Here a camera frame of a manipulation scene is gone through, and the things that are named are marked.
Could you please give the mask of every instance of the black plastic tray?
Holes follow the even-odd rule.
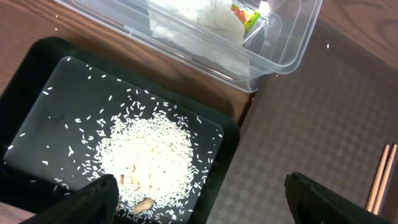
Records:
[[[120,78],[127,84],[131,83],[137,88],[148,90],[165,101],[185,108],[187,113],[197,114],[208,122],[215,123],[217,127],[221,127],[222,141],[218,143],[220,146],[215,154],[206,184],[203,186],[196,204],[192,205],[194,206],[193,213],[187,222],[205,223],[239,142],[239,129],[234,121],[215,110],[158,86],[135,73],[126,71],[56,37],[42,39],[31,47],[0,98],[0,124],[2,124],[0,127],[0,156],[4,157],[11,142],[14,141],[17,134],[20,134],[18,132],[22,124],[39,95],[42,94],[43,88],[48,87],[45,85],[54,70],[59,67],[62,61],[64,66],[68,65],[66,63],[68,57],[76,58],[80,63],[87,63],[95,69]],[[25,143],[23,151],[28,153],[30,149],[29,143]],[[25,159],[24,162],[29,163],[29,156],[26,158],[28,159]],[[32,184],[31,179],[32,177],[26,172],[21,172],[20,169],[19,171],[13,170],[6,164],[1,163],[0,201],[30,212],[39,213],[63,198],[62,191],[58,194],[53,193],[53,183],[50,181]]]

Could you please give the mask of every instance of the chopstick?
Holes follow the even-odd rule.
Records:
[[[390,145],[386,145],[384,147],[384,151],[383,151],[383,154],[380,159],[379,167],[377,168],[377,172],[376,172],[376,176],[373,181],[371,193],[369,194],[369,199],[368,199],[368,202],[365,207],[366,210],[369,212],[372,212],[372,210],[373,210],[374,202],[376,200],[376,196],[379,191],[380,180],[381,180],[381,177],[383,174],[384,166],[386,165],[386,159],[387,159],[389,150],[390,150]]]
[[[381,200],[382,200],[384,192],[386,190],[387,181],[388,181],[388,178],[389,178],[390,173],[391,173],[392,163],[394,162],[394,158],[396,156],[396,150],[397,150],[397,145],[395,144],[392,147],[392,151],[390,153],[390,157],[388,159],[387,166],[385,168],[385,171],[383,172],[383,177],[381,179],[379,191],[377,192],[376,201],[375,201],[373,209],[372,209],[372,212],[375,215],[377,215],[379,213]]]

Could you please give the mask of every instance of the black tray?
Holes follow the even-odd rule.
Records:
[[[88,68],[85,68],[85,64],[93,67],[92,71],[91,69],[88,70]],[[50,76],[53,77],[52,74],[55,71],[58,71],[60,74],[58,76],[63,77],[67,75],[68,72],[70,73],[72,71],[68,71],[68,69],[73,69],[74,67],[80,67],[80,69],[85,70],[85,72],[90,71],[93,76],[94,74],[98,76],[98,73],[106,72],[110,79],[114,76],[113,79],[120,78],[123,80],[121,84],[123,83],[124,87],[121,88],[123,89],[121,91],[125,91],[124,89],[127,88],[126,86],[134,85],[134,88],[141,91],[144,95],[144,90],[147,90],[150,94],[153,94],[153,97],[159,96],[159,99],[170,102],[170,106],[172,106],[172,104],[178,105],[178,112],[185,113],[187,116],[192,114],[192,118],[190,117],[190,119],[193,119],[194,115],[197,114],[205,123],[208,123],[209,126],[215,128],[220,127],[220,130],[217,129],[217,132],[221,133],[223,138],[222,140],[220,139],[219,142],[211,143],[211,145],[214,143],[214,146],[219,147],[217,147],[218,151],[214,150],[216,154],[214,155],[214,162],[208,173],[206,184],[203,186],[197,202],[192,205],[193,213],[190,216],[189,221],[183,222],[205,223],[239,142],[239,129],[235,123],[230,118],[215,110],[162,88],[135,73],[119,68],[107,60],[103,60],[102,58],[85,52],[84,50],[78,49],[67,41],[56,37],[42,39],[31,47],[23,63],[14,75],[14,78],[11,80],[9,86],[0,98],[0,124],[2,124],[0,127],[0,156],[3,158],[8,147],[12,142],[15,142],[15,139],[17,138],[16,136],[24,132],[24,130],[21,131],[20,128],[22,124],[24,124],[25,120],[27,122],[29,121],[27,115],[30,111],[35,110],[32,109],[35,102],[44,99],[42,90],[44,88],[46,90],[51,85],[51,82],[49,81]],[[69,82],[69,78],[72,80],[73,75],[65,80],[57,80],[58,85],[60,82]],[[58,98],[55,100],[57,101],[62,99],[63,94],[64,93],[59,93]],[[92,102],[91,105],[87,104],[87,110],[95,107],[97,103],[99,102]],[[55,105],[53,108],[47,108],[49,114],[53,115],[52,119],[56,119],[57,107],[62,107],[62,105]],[[36,121],[39,125],[41,123],[44,125],[46,122],[45,119],[43,121],[37,121],[40,119],[40,116],[46,118],[47,114],[38,114],[37,116],[34,116],[32,121]],[[58,117],[58,119],[62,120],[62,115],[60,114],[59,116],[60,117]],[[58,135],[70,138],[70,136],[67,136],[66,134]],[[13,166],[10,167],[7,164],[3,164],[3,162],[1,163],[0,183],[2,184],[0,185],[0,201],[23,208],[30,212],[39,213],[63,198],[63,193],[66,192],[66,190],[60,189],[57,193],[53,193],[54,183],[46,178],[45,174],[44,176],[40,176],[40,180],[37,182],[30,182],[30,180],[32,180],[32,173],[29,171],[35,170],[35,166],[29,164],[35,160],[35,155],[46,154],[45,150],[46,149],[44,148],[35,148],[34,144],[30,146],[29,141],[25,142],[24,146],[21,146],[20,149],[18,149],[18,153],[15,152],[14,156],[11,157],[14,166],[15,163],[21,164],[22,166],[25,165],[25,170],[13,169]],[[82,186],[71,186],[71,189],[75,190],[80,187]]]

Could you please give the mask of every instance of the plastic container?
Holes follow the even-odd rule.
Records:
[[[56,1],[246,92],[256,91],[259,78],[265,74],[285,75],[299,66],[322,4],[322,0],[268,0],[269,13],[261,15],[244,36],[243,46],[237,46],[149,0]],[[250,0],[235,4],[254,11],[259,8],[258,2]],[[197,55],[169,39],[154,37],[150,28],[153,21],[178,33],[177,41],[212,51],[216,60]],[[222,62],[232,67],[226,68]]]

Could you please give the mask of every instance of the tray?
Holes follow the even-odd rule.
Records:
[[[112,101],[108,100],[110,95],[113,95]],[[76,167],[86,159],[85,154],[90,154],[89,149],[79,150],[72,159],[68,157],[68,146],[82,149],[81,135],[85,133],[79,129],[87,132],[86,136],[88,132],[96,136],[95,121],[99,116],[110,117],[121,110],[121,103],[132,101],[148,102],[151,110],[136,114],[144,118],[151,116],[155,102],[167,102],[167,108],[171,109],[169,119],[176,119],[173,114],[179,113],[188,118],[190,128],[198,132],[196,141],[200,147],[203,145],[203,149],[198,149],[199,156],[213,152],[208,156],[213,163],[206,167],[208,177],[200,196],[196,192],[195,199],[191,200],[190,195],[186,209],[192,209],[192,214],[185,213],[182,220],[178,218],[180,223],[205,223],[239,142],[235,123],[217,111],[56,37],[42,39],[32,46],[0,99],[0,122],[4,124],[0,128],[0,156],[4,158],[0,168],[0,179],[4,183],[0,186],[0,201],[38,213],[68,192],[62,187],[53,191],[54,186],[60,184],[54,177],[67,182],[72,192],[88,184]],[[90,115],[92,122],[89,123],[86,118]]]

